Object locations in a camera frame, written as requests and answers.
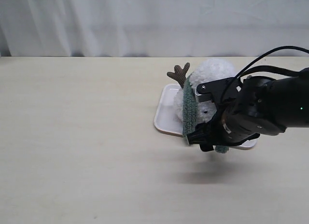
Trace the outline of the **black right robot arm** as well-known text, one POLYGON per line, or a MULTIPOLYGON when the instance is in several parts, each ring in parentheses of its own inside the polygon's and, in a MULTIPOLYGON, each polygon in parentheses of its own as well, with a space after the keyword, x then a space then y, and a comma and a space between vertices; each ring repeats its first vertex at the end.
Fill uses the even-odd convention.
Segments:
POLYGON ((236 147, 260 135, 309 126, 309 69, 256 66, 235 77, 199 84, 193 98, 214 102, 217 111, 185 135, 188 144, 200 145, 203 152, 236 147))

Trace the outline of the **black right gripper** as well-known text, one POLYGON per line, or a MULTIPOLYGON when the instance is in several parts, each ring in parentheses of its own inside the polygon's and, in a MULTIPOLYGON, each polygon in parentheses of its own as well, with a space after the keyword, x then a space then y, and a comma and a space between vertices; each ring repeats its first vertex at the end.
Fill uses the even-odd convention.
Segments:
POLYGON ((196 125, 186 135, 189 146, 199 144, 202 152, 214 151, 216 145, 237 146, 261 134, 276 136, 285 132, 263 104, 275 79, 254 76, 244 80, 234 100, 225 102, 208 123, 196 125))

